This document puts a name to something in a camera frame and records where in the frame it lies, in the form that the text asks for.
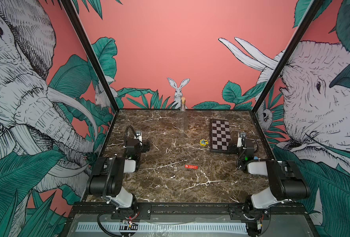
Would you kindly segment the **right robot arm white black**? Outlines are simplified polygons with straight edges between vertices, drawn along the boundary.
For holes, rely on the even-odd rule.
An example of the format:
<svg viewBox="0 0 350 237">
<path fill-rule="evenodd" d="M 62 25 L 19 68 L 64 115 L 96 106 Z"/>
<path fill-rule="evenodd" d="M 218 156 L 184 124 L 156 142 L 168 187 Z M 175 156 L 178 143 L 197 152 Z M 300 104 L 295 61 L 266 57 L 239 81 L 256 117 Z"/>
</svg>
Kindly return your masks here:
<svg viewBox="0 0 350 237">
<path fill-rule="evenodd" d="M 310 196 L 310 188 L 294 161 L 261 160 L 255 157 L 259 145 L 248 142 L 244 135 L 238 138 L 237 148 L 237 168 L 249 174 L 266 176 L 269 183 L 266 189 L 247 197 L 244 204 L 246 211 L 267 209 Z"/>
</svg>

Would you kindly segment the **clear glass bottle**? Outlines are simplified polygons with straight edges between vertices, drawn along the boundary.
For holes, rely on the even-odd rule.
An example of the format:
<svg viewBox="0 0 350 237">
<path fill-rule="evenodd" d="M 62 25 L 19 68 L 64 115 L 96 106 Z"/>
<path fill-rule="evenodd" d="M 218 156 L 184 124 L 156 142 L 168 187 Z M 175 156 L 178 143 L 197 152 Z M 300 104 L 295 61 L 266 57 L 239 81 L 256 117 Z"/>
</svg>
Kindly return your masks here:
<svg viewBox="0 0 350 237">
<path fill-rule="evenodd" d="M 185 103 L 181 103 L 177 118 L 177 127 L 181 132 L 186 132 L 188 130 L 188 118 Z"/>
</svg>

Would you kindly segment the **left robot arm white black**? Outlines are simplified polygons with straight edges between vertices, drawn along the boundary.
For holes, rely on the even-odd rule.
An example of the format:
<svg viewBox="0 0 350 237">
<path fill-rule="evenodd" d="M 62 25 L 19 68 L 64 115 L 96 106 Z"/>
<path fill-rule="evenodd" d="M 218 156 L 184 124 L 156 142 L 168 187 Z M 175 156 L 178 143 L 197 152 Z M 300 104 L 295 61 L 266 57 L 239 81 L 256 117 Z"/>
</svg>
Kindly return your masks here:
<svg viewBox="0 0 350 237">
<path fill-rule="evenodd" d="M 102 198 L 118 208 L 134 208 L 135 196 L 122 185 L 124 174 L 135 173 L 141 165 L 141 155 L 150 150 L 150 142 L 128 139 L 124 155 L 100 157 L 93 166 L 86 185 L 86 193 Z"/>
</svg>

